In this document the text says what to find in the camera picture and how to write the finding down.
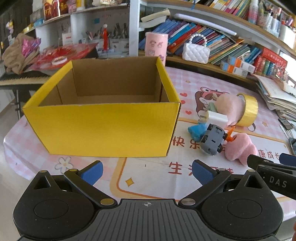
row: blue plush toy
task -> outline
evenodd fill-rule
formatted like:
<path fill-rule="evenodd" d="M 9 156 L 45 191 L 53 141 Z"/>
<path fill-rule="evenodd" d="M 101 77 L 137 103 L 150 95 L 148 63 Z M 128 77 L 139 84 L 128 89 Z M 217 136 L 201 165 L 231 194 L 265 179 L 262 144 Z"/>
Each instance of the blue plush toy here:
<path fill-rule="evenodd" d="M 200 142 L 207 130 L 207 124 L 199 122 L 195 126 L 188 127 L 188 132 L 195 142 Z"/>

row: floor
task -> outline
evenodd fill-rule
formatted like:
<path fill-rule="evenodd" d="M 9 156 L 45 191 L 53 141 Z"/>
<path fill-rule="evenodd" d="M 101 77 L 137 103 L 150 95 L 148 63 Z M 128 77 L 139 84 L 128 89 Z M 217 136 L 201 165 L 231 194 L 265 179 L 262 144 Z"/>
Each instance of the floor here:
<path fill-rule="evenodd" d="M 13 223 L 12 213 L 29 181 L 16 174 L 4 157 L 3 139 L 17 122 L 14 106 L 0 113 L 0 241 L 17 241 L 20 235 Z M 280 240 L 290 240 L 295 219 L 284 222 L 277 234 Z"/>

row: red hanging ornament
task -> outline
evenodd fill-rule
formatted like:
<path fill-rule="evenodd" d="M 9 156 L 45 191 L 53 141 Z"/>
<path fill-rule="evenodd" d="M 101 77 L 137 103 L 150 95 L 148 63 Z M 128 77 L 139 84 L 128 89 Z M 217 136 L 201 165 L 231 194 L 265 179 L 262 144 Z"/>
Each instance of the red hanging ornament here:
<path fill-rule="evenodd" d="M 103 44 L 103 50 L 107 51 L 108 49 L 108 32 L 107 32 L 107 24 L 103 25 L 103 39 L 104 39 L 104 44 Z"/>

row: toy car wheel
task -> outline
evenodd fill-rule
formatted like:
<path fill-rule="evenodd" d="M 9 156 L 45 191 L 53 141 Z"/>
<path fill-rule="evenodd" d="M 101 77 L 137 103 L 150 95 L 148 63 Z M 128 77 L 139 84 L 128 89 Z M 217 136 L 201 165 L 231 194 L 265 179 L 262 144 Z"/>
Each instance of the toy car wheel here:
<path fill-rule="evenodd" d="M 222 150 L 223 150 L 223 146 L 222 146 L 222 144 L 220 144 L 220 145 L 218 146 L 217 152 L 218 152 L 218 153 L 221 153 Z"/>
<path fill-rule="evenodd" d="M 209 126 L 207 127 L 207 130 L 211 130 L 213 128 L 213 125 L 212 124 L 209 124 Z"/>
<path fill-rule="evenodd" d="M 228 134 L 227 133 L 224 133 L 223 139 L 226 140 L 227 137 L 228 137 Z"/>
<path fill-rule="evenodd" d="M 203 138 L 202 138 L 202 140 L 201 140 L 200 142 L 202 142 L 202 143 L 205 143 L 205 142 L 206 142 L 206 140 L 207 140 L 207 136 L 206 136 L 206 135 L 204 135 L 204 136 L 203 136 Z"/>

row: pink heart plush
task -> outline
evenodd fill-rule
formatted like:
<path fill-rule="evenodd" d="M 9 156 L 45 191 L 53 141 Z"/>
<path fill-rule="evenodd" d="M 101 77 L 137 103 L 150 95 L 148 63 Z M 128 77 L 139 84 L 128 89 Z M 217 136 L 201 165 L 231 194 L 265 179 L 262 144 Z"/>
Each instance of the pink heart plush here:
<path fill-rule="evenodd" d="M 248 156 L 257 155 L 257 148 L 246 133 L 238 133 L 233 138 L 235 138 L 234 141 L 227 142 L 225 146 L 225 157 L 229 161 L 239 159 L 241 164 L 247 166 Z"/>
<path fill-rule="evenodd" d="M 216 102 L 215 107 L 217 112 L 226 115 L 228 118 L 228 125 L 235 125 L 244 114 L 244 101 L 233 94 L 222 94 Z"/>

